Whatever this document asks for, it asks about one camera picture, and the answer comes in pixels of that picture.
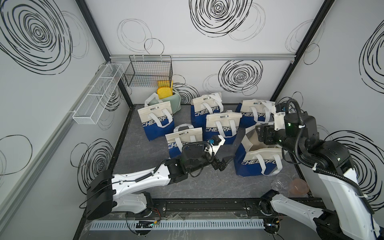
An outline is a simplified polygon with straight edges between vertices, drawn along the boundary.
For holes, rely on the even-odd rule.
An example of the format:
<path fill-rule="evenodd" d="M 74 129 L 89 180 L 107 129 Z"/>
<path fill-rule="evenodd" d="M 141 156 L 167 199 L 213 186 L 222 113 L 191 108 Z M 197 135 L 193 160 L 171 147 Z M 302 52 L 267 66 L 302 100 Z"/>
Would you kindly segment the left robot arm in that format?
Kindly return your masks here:
<path fill-rule="evenodd" d="M 225 145 L 218 136 L 206 141 L 189 143 L 180 155 L 162 161 L 152 169 L 131 174 L 101 172 L 87 187 L 83 203 L 87 220 L 100 219 L 111 212 L 130 212 L 149 215 L 153 201 L 146 189 L 176 184 L 195 177 L 207 166 L 223 171 L 235 158 L 238 143 Z"/>

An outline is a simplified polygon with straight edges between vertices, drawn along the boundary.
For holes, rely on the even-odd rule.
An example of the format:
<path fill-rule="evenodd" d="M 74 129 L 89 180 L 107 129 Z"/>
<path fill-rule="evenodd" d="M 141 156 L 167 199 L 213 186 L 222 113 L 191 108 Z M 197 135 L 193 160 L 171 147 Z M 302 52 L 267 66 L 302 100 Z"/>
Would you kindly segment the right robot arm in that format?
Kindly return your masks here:
<path fill-rule="evenodd" d="M 288 199 L 275 190 L 261 197 L 264 215 L 282 214 L 313 229 L 323 240 L 381 240 L 384 229 L 361 190 L 348 148 L 319 137 L 314 117 L 295 99 L 272 107 L 273 124 L 256 125 L 260 142 L 278 145 L 299 165 L 317 175 L 326 187 L 334 210 L 318 209 Z"/>

